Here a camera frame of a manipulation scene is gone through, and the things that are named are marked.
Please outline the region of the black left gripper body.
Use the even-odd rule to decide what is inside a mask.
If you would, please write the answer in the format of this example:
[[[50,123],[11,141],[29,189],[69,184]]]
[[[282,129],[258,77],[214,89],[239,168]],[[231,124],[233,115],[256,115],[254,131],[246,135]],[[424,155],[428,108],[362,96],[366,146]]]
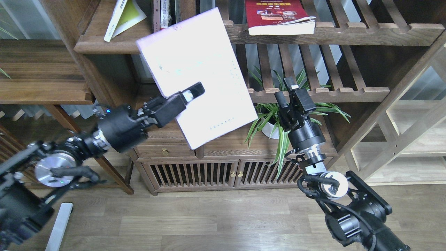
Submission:
[[[152,125],[164,127],[185,110],[187,104],[188,93],[177,92],[168,98],[156,97],[138,110],[126,104],[115,109],[107,108],[93,133],[93,143],[103,152],[110,148],[126,152],[147,139],[146,128]]]

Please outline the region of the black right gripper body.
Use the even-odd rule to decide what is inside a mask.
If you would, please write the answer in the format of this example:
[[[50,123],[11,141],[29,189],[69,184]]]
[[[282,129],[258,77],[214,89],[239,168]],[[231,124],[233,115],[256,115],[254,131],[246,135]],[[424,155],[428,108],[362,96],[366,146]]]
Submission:
[[[290,102],[287,107],[279,107],[280,125],[288,133],[292,153],[301,155],[302,161],[323,161],[325,154],[320,152],[320,145],[325,143],[325,137],[318,124],[310,120],[309,113],[316,106],[306,89],[289,91]]]

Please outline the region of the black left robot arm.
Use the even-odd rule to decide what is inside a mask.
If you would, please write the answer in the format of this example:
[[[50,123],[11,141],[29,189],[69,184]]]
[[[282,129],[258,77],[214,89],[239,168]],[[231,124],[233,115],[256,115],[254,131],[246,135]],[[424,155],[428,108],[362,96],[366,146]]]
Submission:
[[[53,205],[70,190],[105,183],[84,164],[109,149],[126,152],[147,139],[146,128],[164,127],[188,103],[205,93],[201,82],[169,97],[158,96],[142,108],[108,108],[98,104],[99,120],[91,132],[74,133],[65,141],[35,141],[1,164],[1,250],[37,234],[54,214]]]

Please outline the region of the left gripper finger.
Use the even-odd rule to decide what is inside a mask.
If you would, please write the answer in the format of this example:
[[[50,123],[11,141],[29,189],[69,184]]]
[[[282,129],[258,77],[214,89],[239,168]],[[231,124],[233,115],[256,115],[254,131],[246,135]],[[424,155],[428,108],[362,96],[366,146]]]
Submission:
[[[191,87],[182,91],[183,100],[185,103],[190,103],[195,98],[205,93],[205,89],[201,82],[193,84]]]

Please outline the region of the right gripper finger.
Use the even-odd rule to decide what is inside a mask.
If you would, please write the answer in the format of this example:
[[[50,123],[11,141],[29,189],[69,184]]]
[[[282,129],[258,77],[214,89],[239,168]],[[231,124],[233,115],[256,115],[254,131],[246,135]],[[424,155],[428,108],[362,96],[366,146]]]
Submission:
[[[285,96],[284,96],[282,91],[275,92],[274,96],[275,96],[275,98],[277,100],[277,103],[278,103],[279,107],[287,107],[288,106],[288,102],[287,102],[287,100],[286,100],[286,98],[285,98]]]
[[[287,91],[292,91],[295,89],[299,89],[299,85],[297,84],[295,77],[285,77],[284,84]]]

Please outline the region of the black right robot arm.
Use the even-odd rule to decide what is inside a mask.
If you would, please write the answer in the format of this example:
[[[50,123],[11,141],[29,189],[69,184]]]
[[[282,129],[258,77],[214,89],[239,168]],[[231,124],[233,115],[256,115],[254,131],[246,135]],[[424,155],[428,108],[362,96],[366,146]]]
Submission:
[[[289,101],[283,92],[276,92],[280,125],[288,133],[293,160],[303,175],[297,185],[307,197],[314,199],[325,213],[325,223],[332,237],[341,245],[358,242],[368,251],[409,251],[386,225],[392,207],[353,171],[345,174],[327,171],[320,152],[325,138],[318,124],[310,120],[315,103],[294,77],[284,79]]]

